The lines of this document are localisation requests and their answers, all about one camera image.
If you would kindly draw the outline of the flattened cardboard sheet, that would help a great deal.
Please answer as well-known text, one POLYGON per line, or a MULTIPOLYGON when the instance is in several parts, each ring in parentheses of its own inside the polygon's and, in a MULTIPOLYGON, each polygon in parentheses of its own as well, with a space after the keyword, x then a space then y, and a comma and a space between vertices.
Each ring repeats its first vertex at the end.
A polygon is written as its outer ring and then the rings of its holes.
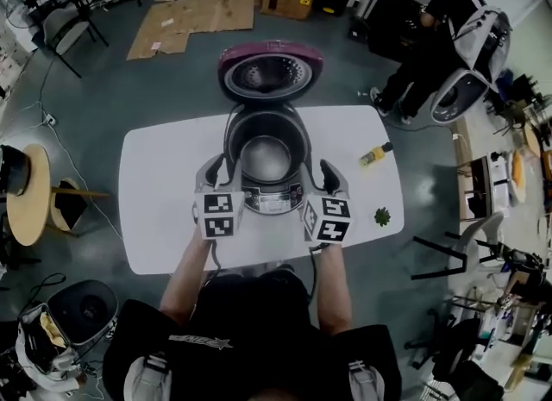
POLYGON ((128 60, 183 53, 195 33, 249 30, 261 0, 154 0, 146 13, 128 60))

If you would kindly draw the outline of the purple rice cooker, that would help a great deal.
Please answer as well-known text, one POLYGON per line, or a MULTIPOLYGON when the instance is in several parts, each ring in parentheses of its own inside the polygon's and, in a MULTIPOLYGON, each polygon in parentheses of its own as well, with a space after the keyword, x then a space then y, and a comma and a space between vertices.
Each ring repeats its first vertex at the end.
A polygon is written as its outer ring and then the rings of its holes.
MULTIPOLYGON (((236 109, 225 127, 224 155, 231 119, 246 108, 286 107, 297 112, 292 100, 304 95, 317 82, 322 69, 323 56, 315 48, 298 42, 262 41, 225 50, 218 62, 218 80, 226 97, 235 102, 236 109)), ((277 185, 261 185, 243 176, 241 185, 246 207, 257 214, 282 215, 303 203, 299 170, 291 179, 277 185)))

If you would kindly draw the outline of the grey padded chair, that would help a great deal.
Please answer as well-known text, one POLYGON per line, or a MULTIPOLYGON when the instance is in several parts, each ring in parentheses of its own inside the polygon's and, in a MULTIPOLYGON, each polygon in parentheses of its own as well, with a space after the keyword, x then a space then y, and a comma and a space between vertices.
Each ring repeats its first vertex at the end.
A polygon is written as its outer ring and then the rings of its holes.
POLYGON ((88 33, 93 41, 98 37, 106 47, 109 45, 90 18, 89 10, 74 5, 54 9, 43 21, 42 31, 47 49, 78 78, 81 75, 65 60, 64 55, 79 38, 88 33))

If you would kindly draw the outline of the white grey backpack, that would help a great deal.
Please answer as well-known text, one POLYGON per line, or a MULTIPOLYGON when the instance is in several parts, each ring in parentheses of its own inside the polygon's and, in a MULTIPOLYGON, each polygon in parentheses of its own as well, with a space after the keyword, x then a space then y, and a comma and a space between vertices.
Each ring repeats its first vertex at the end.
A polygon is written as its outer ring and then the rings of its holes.
POLYGON ((475 12, 459 29, 452 22, 448 24, 456 68, 432 99, 431 117, 439 124, 454 122, 489 92, 498 90, 496 80, 510 51, 511 25, 507 14, 480 0, 471 2, 475 12))
POLYGON ((75 392, 85 383, 84 356, 114 326, 115 293, 88 279, 32 304, 18 317, 15 351, 33 383, 52 393, 75 392))

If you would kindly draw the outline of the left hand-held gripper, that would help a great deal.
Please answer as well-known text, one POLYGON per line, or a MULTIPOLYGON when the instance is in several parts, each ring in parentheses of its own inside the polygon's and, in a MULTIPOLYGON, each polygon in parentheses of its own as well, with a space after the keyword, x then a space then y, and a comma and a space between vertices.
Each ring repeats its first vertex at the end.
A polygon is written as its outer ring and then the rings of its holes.
POLYGON ((196 174, 195 214, 204 240, 218 240, 237 235, 244 210, 242 161, 234 162, 224 154, 207 160, 196 174), (225 162, 228 181, 216 189, 218 171, 225 162))

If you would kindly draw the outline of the white chair black legs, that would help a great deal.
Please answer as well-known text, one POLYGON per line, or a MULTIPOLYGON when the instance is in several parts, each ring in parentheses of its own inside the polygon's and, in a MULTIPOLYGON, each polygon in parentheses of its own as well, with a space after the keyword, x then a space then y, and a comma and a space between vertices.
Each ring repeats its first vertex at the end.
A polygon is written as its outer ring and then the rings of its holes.
POLYGON ((476 270, 480 264, 497 260, 500 257, 499 229, 504 218, 504 213, 498 211, 484 219, 470 224, 461 235, 446 232, 445 235, 448 238, 455 240, 453 247, 445 247, 414 236, 414 242, 458 260, 461 265, 452 269, 447 268, 432 273, 415 274, 411 276, 411 279, 436 279, 463 273, 471 273, 476 270))

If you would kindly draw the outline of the person's black shirt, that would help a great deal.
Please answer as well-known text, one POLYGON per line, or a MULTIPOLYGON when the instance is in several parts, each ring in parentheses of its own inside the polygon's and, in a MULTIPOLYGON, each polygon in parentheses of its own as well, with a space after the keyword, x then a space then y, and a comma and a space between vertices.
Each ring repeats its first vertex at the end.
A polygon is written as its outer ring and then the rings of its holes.
POLYGON ((383 385, 380 401, 399 401, 402 379, 389 330, 365 326, 327 335, 310 320, 302 281, 217 277, 179 327, 137 300, 121 309, 103 359, 103 384, 123 401, 131 365, 150 354, 172 374, 170 401, 248 401, 267 390, 297 401, 355 401, 383 385))

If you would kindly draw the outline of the black metal cabinet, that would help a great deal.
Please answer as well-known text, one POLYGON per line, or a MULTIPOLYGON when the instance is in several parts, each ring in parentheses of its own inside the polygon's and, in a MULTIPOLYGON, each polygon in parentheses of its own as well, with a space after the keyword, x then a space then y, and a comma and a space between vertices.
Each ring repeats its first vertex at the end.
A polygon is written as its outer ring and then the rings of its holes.
POLYGON ((350 19, 348 38, 368 45, 379 56, 404 62, 425 36, 420 14, 430 0, 369 0, 360 16, 350 19))

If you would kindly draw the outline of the black pot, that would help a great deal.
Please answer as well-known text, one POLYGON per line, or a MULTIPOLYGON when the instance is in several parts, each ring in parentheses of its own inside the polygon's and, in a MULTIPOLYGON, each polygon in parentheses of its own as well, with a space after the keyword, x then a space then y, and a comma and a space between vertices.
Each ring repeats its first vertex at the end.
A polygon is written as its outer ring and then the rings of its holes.
POLYGON ((0 145, 0 194, 21 196, 30 178, 30 158, 21 150, 0 145))

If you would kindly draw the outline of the person's right shoe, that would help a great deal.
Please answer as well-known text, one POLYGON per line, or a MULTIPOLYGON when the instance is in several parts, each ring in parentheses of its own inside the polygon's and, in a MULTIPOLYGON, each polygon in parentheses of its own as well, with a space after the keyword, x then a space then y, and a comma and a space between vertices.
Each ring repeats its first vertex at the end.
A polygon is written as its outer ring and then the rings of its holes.
POLYGON ((259 276, 259 279, 291 279, 297 278, 295 269, 287 263, 278 264, 276 267, 266 270, 259 276))

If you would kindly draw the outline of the round wooden side table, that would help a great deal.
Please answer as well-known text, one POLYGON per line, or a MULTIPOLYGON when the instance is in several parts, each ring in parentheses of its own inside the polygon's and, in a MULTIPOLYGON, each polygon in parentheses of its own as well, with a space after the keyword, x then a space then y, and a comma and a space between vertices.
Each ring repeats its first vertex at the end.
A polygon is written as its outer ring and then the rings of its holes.
POLYGON ((45 148, 39 144, 30 144, 22 152, 29 159, 30 173, 27 186, 21 194, 7 194, 7 216, 12 235, 25 247, 35 244, 45 229, 77 237, 61 222, 61 216, 53 216, 55 198, 59 195, 108 197, 109 194, 52 186, 50 163, 45 148))

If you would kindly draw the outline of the person's right forearm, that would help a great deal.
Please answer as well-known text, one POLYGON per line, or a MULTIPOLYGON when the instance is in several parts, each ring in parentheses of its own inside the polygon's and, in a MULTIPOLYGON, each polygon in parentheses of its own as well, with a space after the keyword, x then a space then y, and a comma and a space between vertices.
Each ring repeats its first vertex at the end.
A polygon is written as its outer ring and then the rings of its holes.
POLYGON ((327 335, 352 329, 352 304, 341 245, 328 245, 318 260, 317 318, 327 335))

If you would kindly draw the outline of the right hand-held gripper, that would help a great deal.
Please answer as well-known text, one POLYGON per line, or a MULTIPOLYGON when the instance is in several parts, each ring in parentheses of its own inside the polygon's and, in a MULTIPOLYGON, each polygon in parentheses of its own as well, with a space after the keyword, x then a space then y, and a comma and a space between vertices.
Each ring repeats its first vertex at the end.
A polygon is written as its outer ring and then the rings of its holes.
POLYGON ((343 244, 354 222, 348 181, 325 159, 320 159, 320 169, 323 189, 315 184, 311 170, 304 162, 299 166, 304 192, 301 211, 304 238, 310 243, 343 244))

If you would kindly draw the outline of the dark metal pot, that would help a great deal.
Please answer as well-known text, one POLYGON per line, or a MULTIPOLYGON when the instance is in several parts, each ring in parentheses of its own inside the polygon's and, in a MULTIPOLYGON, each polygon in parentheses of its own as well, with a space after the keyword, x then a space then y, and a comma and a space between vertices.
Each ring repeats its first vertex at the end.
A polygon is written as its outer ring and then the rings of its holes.
POLYGON ((242 176, 261 185, 277 185, 308 164, 311 144, 298 113, 290 108, 246 108, 229 123, 224 141, 228 168, 241 163, 242 176))

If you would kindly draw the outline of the yellow oil bottle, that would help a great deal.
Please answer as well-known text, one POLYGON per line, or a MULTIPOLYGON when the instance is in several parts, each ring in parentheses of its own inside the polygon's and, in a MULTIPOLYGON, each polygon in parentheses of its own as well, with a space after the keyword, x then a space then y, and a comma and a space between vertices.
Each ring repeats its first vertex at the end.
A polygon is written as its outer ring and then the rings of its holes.
POLYGON ((359 158, 359 164, 362 167, 367 167, 373 163, 382 160, 387 153, 390 153, 393 150, 393 145, 391 142, 386 142, 385 144, 375 147, 368 153, 364 154, 359 158))

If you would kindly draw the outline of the person's left forearm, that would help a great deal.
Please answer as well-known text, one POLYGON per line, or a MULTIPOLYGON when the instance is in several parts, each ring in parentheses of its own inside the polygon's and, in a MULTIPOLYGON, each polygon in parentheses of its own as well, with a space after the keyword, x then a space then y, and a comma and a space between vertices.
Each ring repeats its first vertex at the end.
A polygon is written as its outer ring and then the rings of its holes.
POLYGON ((160 311, 179 327, 184 327, 191 319, 202 287, 210 247, 210 241, 204 240, 200 229, 195 228, 160 300, 160 311))

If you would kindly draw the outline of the standing floor fan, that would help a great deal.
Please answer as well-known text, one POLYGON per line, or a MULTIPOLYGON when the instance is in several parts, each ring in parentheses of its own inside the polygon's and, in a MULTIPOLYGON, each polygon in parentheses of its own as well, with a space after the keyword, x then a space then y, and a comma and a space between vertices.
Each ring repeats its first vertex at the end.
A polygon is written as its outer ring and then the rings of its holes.
POLYGON ((44 19, 44 6, 49 0, 7 0, 7 21, 14 28, 24 29, 39 25, 44 19))

